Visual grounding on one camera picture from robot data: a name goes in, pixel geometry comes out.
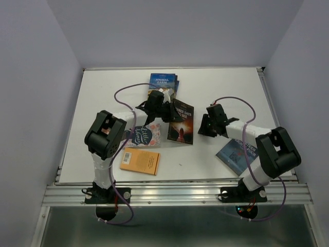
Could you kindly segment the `Three Days to See book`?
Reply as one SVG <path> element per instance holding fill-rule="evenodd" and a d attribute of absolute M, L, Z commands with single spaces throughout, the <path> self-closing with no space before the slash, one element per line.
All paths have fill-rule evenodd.
<path fill-rule="evenodd" d="M 192 145 L 194 128 L 194 107 L 177 99 L 174 99 L 173 103 L 179 116 L 183 119 L 183 121 L 169 123 L 167 140 Z"/>

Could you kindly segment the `Nineteen Eighty-Four blue book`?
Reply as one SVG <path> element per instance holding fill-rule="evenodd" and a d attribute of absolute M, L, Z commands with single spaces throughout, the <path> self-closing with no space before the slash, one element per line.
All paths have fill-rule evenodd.
<path fill-rule="evenodd" d="M 241 140 L 231 139 L 215 156 L 238 176 L 248 168 Z"/>

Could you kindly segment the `Animal Farm blue book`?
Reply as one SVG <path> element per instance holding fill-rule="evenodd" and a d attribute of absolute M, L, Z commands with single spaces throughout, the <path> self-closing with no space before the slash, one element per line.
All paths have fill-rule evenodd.
<path fill-rule="evenodd" d="M 149 80 L 149 89 L 148 95 L 153 90 L 159 89 L 169 89 L 172 88 L 174 90 L 175 83 L 175 74 L 164 74 L 164 73 L 151 73 Z"/>

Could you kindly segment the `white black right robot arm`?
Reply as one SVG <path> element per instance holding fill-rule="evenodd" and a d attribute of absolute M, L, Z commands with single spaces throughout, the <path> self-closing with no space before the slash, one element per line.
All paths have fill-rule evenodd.
<path fill-rule="evenodd" d="M 265 186 L 301 164 L 301 156 L 286 129 L 260 128 L 234 117 L 228 118 L 220 104 L 207 107 L 198 133 L 240 140 L 258 151 L 260 164 L 257 168 L 250 168 L 236 187 L 220 189 L 217 198 L 223 203 L 267 202 Z"/>

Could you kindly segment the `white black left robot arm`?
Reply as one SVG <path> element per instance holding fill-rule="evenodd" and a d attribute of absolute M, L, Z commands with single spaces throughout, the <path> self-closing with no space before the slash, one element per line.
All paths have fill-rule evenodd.
<path fill-rule="evenodd" d="M 117 191 L 113 177 L 114 159 L 132 137 L 136 127 L 146 126 L 156 118 L 163 122 L 182 122 L 183 118 L 176 110 L 167 93 L 154 90 L 148 99 L 139 106 L 129 107 L 123 113 L 110 113 L 106 110 L 96 115 L 88 130 L 84 143 L 88 147 L 94 162 L 95 178 L 90 188 L 83 188 L 86 204 L 110 204 L 116 198 L 123 198 L 129 188 Z"/>

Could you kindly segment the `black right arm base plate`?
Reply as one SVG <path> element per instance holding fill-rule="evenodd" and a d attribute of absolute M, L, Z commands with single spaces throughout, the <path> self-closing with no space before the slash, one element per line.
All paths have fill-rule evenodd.
<path fill-rule="evenodd" d="M 260 187 L 254 191 L 238 187 L 221 187 L 217 198 L 223 203 L 267 202 L 264 187 Z"/>

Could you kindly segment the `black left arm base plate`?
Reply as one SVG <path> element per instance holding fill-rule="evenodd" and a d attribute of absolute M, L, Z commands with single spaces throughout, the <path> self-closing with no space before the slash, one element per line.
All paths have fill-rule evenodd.
<path fill-rule="evenodd" d="M 112 187 L 109 189 L 83 188 L 81 192 L 85 195 L 85 204 L 124 204 Z"/>

